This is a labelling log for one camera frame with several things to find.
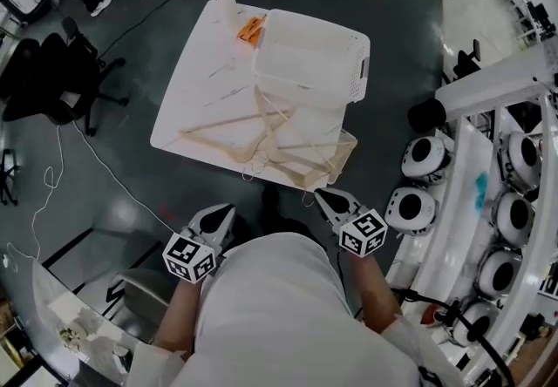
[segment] wooden hanger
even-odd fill
[[[272,113],[266,113],[270,114],[272,116],[278,116],[279,113],[277,112],[272,112]],[[279,128],[281,125],[283,125],[286,120],[283,118],[283,116],[287,119],[290,119],[290,117],[293,114],[293,111],[286,111],[286,112],[281,112],[282,116],[279,116],[277,119],[272,120],[270,122],[270,127],[272,130],[275,130],[276,128]],[[204,125],[204,126],[196,126],[195,128],[192,128],[190,130],[187,131],[180,131],[179,135],[181,138],[183,139],[187,139],[187,140],[192,140],[193,142],[197,142],[198,144],[203,144],[204,146],[211,146],[214,148],[217,148],[221,151],[223,151],[224,153],[226,153],[228,155],[228,157],[230,159],[232,159],[234,162],[239,162],[241,164],[248,162],[249,160],[251,160],[254,157],[255,151],[257,149],[257,147],[260,145],[260,143],[266,138],[267,136],[267,130],[262,131],[260,134],[258,134],[254,139],[252,139],[244,148],[238,148],[235,146],[230,146],[228,144],[222,144],[221,142],[214,140],[214,139],[209,139],[206,138],[202,135],[200,135],[198,132],[202,131],[202,130],[207,130],[209,128],[214,128],[217,126],[226,126],[226,125],[230,125],[230,124],[234,124],[237,122],[243,122],[245,120],[250,120],[250,119],[257,119],[260,118],[261,115],[260,114],[255,114],[252,116],[245,116],[242,118],[238,118],[238,119],[230,119],[230,120],[223,120],[221,122],[215,122],[213,124],[208,124],[208,125]]]
[[[344,130],[341,131],[340,138],[343,142],[337,147],[335,154],[331,157],[331,160],[336,164],[337,172],[321,172],[316,169],[310,170],[310,172],[306,174],[299,173],[291,168],[288,168],[284,164],[280,164],[273,161],[268,161],[265,163],[265,166],[270,166],[279,172],[284,173],[296,186],[302,189],[308,189],[316,184],[325,174],[330,174],[329,183],[333,184],[341,171],[343,170],[344,165],[346,164],[347,160],[353,149],[357,146],[357,140],[353,139],[347,132]]]
[[[329,171],[336,171],[335,166],[326,158],[324,158],[324,156],[321,153],[316,153],[321,159],[323,159],[325,162],[323,164],[318,164],[312,160],[307,160],[305,158],[301,158],[300,156],[296,156],[292,153],[287,153],[284,152],[283,150],[279,149],[279,145],[277,144],[277,139],[275,136],[275,133],[273,131],[273,129],[271,128],[271,125],[269,124],[269,118],[268,118],[268,114],[267,111],[265,109],[265,103],[269,103],[271,106],[273,106],[273,108],[276,110],[276,113],[279,114],[280,116],[282,116],[281,112],[277,109],[277,107],[268,99],[266,98],[262,91],[258,88],[258,86],[255,87],[255,104],[258,107],[258,111],[260,112],[260,114],[262,115],[262,120],[263,120],[263,124],[265,125],[266,128],[266,132],[268,134],[268,137],[265,141],[265,151],[266,154],[268,155],[268,158],[270,161],[275,162],[275,163],[283,163],[283,162],[297,162],[299,164],[302,164],[304,166],[319,170],[321,172],[327,173]],[[302,137],[303,141],[305,141],[306,143],[308,143],[314,150],[317,149],[317,147],[312,144],[311,142],[309,142],[308,140],[306,140],[306,138],[304,138],[304,136],[302,136],[302,134],[300,132],[297,131],[297,129],[295,129],[293,127],[293,129],[296,131],[296,133]]]

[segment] white cable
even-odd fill
[[[93,153],[93,156],[95,156],[95,158],[97,158],[97,161],[101,164],[101,166],[103,166],[108,173],[111,174],[111,176],[114,178],[114,180],[116,182],[119,183],[119,185],[124,189],[124,191],[130,196],[130,198],[132,198],[134,201],[136,201],[140,206],[142,206],[143,208],[145,208],[146,210],[149,211],[149,213],[151,215],[153,215],[153,217],[155,218],[155,220],[157,220],[160,224],[162,224],[164,227],[166,227],[168,230],[170,230],[173,234],[177,234],[176,232],[174,232],[174,229],[172,229],[170,226],[168,226],[161,218],[159,218],[159,216],[153,211],[151,210],[148,206],[146,206],[144,203],[142,203],[140,200],[138,200],[135,196],[133,196],[130,191],[126,188],[126,186],[124,184],[122,184],[119,179],[114,175],[114,173],[112,172],[112,170],[110,169],[110,167],[105,164],[100,157],[97,155],[97,153],[95,152],[95,150],[93,149],[93,147],[91,146],[91,144],[89,142],[87,142],[87,139],[85,138],[85,135],[82,133],[82,131],[78,128],[78,126],[76,125],[75,122],[72,122],[73,126],[76,127],[76,130],[78,130],[78,133],[81,135],[81,137],[83,138],[84,142],[87,144],[87,146],[89,147],[89,149],[91,150],[91,152]]]
[[[84,140],[84,142],[87,144],[87,146],[89,147],[89,149],[92,151],[93,156],[95,156],[95,158],[97,158],[97,161],[101,164],[101,166],[103,166],[108,173],[114,178],[114,180],[116,182],[119,183],[119,185],[124,189],[124,191],[130,196],[130,198],[132,198],[134,201],[136,201],[140,206],[142,206],[143,208],[145,208],[151,215],[153,215],[153,217],[159,222],[161,223],[163,226],[165,226],[168,230],[170,230],[172,233],[174,233],[174,230],[168,226],[161,218],[159,218],[159,216],[153,211],[151,210],[148,206],[146,206],[144,203],[142,203],[141,201],[139,201],[135,196],[133,196],[130,191],[126,188],[126,186],[124,184],[122,184],[120,182],[120,180],[114,175],[114,173],[112,172],[112,170],[110,169],[110,167],[105,164],[100,157],[97,155],[97,153],[95,152],[95,150],[93,149],[93,147],[91,146],[91,144],[89,142],[87,142],[87,139],[85,138],[85,135],[81,132],[81,130],[78,128],[78,126],[76,125],[75,122],[72,122],[73,126],[76,127],[76,130],[78,131],[78,133],[81,135],[82,139]],[[43,212],[47,205],[49,204],[49,200],[51,199],[52,193],[54,192],[54,189],[58,187],[58,183],[60,182],[60,180],[62,179],[62,174],[64,173],[64,154],[62,152],[62,141],[60,140],[60,126],[57,127],[56,130],[56,134],[58,137],[58,150],[60,151],[60,164],[61,164],[61,169],[60,169],[60,175],[58,176],[58,179],[56,181],[56,184],[54,184],[54,169],[52,168],[52,166],[48,166],[46,168],[46,170],[44,171],[44,176],[43,176],[43,183],[50,188],[50,192],[46,197],[46,200],[43,204],[43,206],[38,209],[34,214],[33,214],[33,220],[31,221],[31,230],[33,232],[33,238],[35,239],[35,242],[37,243],[37,256],[34,255],[27,255],[26,253],[20,251],[18,248],[16,248],[11,241],[8,242],[8,244],[6,245],[6,249],[8,251],[8,254],[10,254],[11,259],[13,260],[13,264],[15,265],[15,269],[14,272],[18,271],[18,266],[16,263],[16,260],[14,259],[14,255],[11,253],[10,251],[10,247],[15,250],[18,254],[20,254],[21,256],[25,257],[25,258],[31,258],[33,260],[37,260],[39,259],[40,255],[41,255],[41,243],[39,242],[38,238],[37,238],[37,234],[35,232],[35,220],[37,219],[37,215],[40,214],[41,212]],[[47,182],[46,180],[46,175],[50,172],[51,174],[51,182]]]
[[[44,171],[44,175],[43,175],[43,183],[50,188],[50,192],[46,197],[46,200],[44,201],[43,206],[38,209],[34,214],[33,214],[33,220],[31,221],[31,231],[33,232],[33,239],[35,240],[35,242],[37,243],[37,256],[34,255],[27,255],[26,253],[20,251],[18,248],[16,248],[11,241],[8,242],[8,244],[6,245],[6,248],[8,250],[8,253],[10,254],[11,259],[14,261],[14,264],[16,265],[16,269],[14,272],[18,271],[18,267],[17,267],[17,263],[16,260],[14,259],[13,254],[10,251],[10,247],[15,250],[18,254],[22,255],[25,258],[31,258],[33,260],[37,260],[39,259],[39,257],[41,256],[41,243],[39,242],[38,238],[37,238],[37,233],[35,232],[35,220],[37,219],[37,215],[40,214],[41,212],[43,212],[46,207],[49,204],[49,200],[51,199],[52,193],[54,192],[54,189],[58,187],[58,183],[60,182],[60,180],[62,179],[62,174],[64,173],[64,154],[62,153],[62,141],[60,140],[60,126],[57,127],[56,129],[56,135],[58,138],[58,150],[60,151],[60,175],[58,176],[58,179],[56,181],[56,184],[54,184],[54,169],[52,168],[52,166],[48,166],[46,168],[46,170]],[[50,172],[51,174],[51,182],[47,182],[46,180],[46,175]]]

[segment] white chair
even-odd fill
[[[167,311],[168,304],[173,298],[176,287],[175,279],[152,269],[128,269],[112,279],[112,286],[124,282],[124,306],[134,316],[140,319],[126,320],[130,330],[144,329],[145,321],[150,323],[148,334],[157,329]]]

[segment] orange object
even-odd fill
[[[422,315],[420,324],[428,326],[436,323],[436,319],[434,318],[434,313],[438,311],[438,309],[439,309],[438,305],[434,305],[432,303],[428,305],[428,307],[425,310],[425,313]]]
[[[258,44],[260,35],[262,34],[262,25],[266,16],[263,16],[262,18],[250,18],[250,20],[246,23],[246,26],[241,29],[236,37],[252,44],[252,46],[255,47]]]

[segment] flower vase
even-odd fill
[[[217,0],[217,4],[219,5],[221,23],[236,34],[239,30],[236,0]]]

